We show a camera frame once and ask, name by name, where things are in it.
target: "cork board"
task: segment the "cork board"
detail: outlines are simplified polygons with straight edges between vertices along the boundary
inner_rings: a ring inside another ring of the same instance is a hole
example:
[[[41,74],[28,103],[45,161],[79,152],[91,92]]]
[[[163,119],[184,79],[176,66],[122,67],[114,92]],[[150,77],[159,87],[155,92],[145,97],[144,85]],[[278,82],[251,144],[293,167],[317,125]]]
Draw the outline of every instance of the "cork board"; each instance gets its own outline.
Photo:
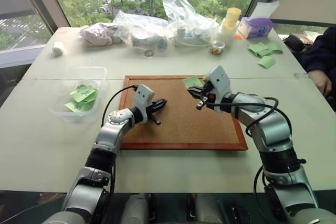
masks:
[[[122,149],[193,149],[247,150],[240,123],[228,113],[216,113],[203,107],[187,92],[182,80],[188,76],[126,76],[124,87],[145,84],[155,91],[153,99],[164,98],[167,104],[149,121],[137,124],[123,139]],[[119,109],[132,107],[134,91],[122,93]]]

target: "clear plastic bag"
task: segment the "clear plastic bag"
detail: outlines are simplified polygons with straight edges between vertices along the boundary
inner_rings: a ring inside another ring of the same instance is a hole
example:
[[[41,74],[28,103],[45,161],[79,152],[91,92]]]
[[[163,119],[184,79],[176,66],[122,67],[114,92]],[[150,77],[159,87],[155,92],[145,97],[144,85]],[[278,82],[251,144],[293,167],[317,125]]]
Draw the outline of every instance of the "clear plastic bag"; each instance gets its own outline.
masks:
[[[82,27],[78,38],[86,47],[118,44],[121,39],[115,36],[118,26],[114,23],[96,23]]]
[[[176,46],[210,46],[219,27],[216,20],[196,13],[188,0],[163,0],[163,7]]]
[[[167,20],[119,11],[113,23],[119,27],[115,36],[126,44],[150,51],[167,50]]]

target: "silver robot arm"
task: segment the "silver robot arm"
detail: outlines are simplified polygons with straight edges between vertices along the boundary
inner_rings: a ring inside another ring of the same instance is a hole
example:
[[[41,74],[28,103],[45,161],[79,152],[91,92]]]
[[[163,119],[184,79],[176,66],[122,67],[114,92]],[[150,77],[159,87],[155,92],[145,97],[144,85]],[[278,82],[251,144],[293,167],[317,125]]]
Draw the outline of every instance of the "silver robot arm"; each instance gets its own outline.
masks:
[[[62,211],[47,219],[43,224],[88,224],[100,223],[106,213],[110,194],[113,194],[115,166],[123,136],[137,123],[146,123],[148,119],[160,123],[152,113],[166,104],[166,100],[157,99],[150,103],[154,91],[145,85],[139,85],[134,95],[133,107],[114,111],[108,116],[101,128],[90,155],[70,188]],[[104,189],[111,183],[111,190]]]
[[[194,98],[201,100],[196,108],[200,110],[206,105],[219,113],[231,113],[247,126],[247,133],[259,150],[262,171],[269,182],[265,194],[273,216],[294,224],[336,223],[334,214],[318,208],[301,165],[305,160],[297,159],[293,149],[291,126],[286,115],[279,110],[270,112],[272,106],[265,98],[233,94],[230,80],[221,66],[209,72],[204,81],[202,88],[194,86],[188,89]]]

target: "paper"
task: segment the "paper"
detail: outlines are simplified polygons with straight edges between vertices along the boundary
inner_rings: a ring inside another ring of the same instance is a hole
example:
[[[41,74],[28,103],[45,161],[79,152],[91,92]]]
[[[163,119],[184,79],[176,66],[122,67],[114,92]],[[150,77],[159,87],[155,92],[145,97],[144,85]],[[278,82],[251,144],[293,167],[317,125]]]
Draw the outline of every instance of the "paper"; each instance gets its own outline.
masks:
[[[65,106],[68,107],[68,109],[70,109],[72,112],[83,112],[92,109],[92,104],[86,103],[84,101],[79,103],[72,101],[65,104]]]
[[[269,69],[271,66],[273,66],[275,64],[275,59],[273,59],[271,56],[264,56],[258,62],[258,64],[263,66],[266,69]]]
[[[282,48],[278,43],[270,42],[267,44],[268,49],[272,50],[273,52],[282,53]]]
[[[272,50],[266,48],[265,50],[256,52],[255,55],[256,55],[256,56],[259,56],[259,57],[262,58],[263,56],[265,56],[265,55],[269,55],[269,54],[271,54],[271,53],[272,53]]]
[[[278,8],[279,1],[272,2],[272,3],[263,3],[258,2],[256,8],[254,9],[253,13],[250,16],[250,19],[253,18],[269,18],[272,13]]]
[[[97,98],[97,94],[98,94],[98,91],[95,90],[94,93],[92,93],[91,95],[89,95],[88,97],[86,97],[83,101],[85,101],[85,102],[92,102],[92,101],[94,101]]]
[[[259,42],[257,44],[250,44],[247,47],[248,49],[252,50],[254,53],[268,49],[268,47],[262,42]]]
[[[72,94],[72,98],[76,102],[81,102],[95,91],[96,90],[92,86],[81,85],[75,90],[74,93],[71,92],[70,94]]]
[[[182,80],[182,82],[184,83],[185,87],[188,89],[189,87],[192,86],[199,86],[199,87],[203,87],[203,84],[201,83],[201,81],[199,80],[198,76],[191,76],[188,77],[184,80]]]

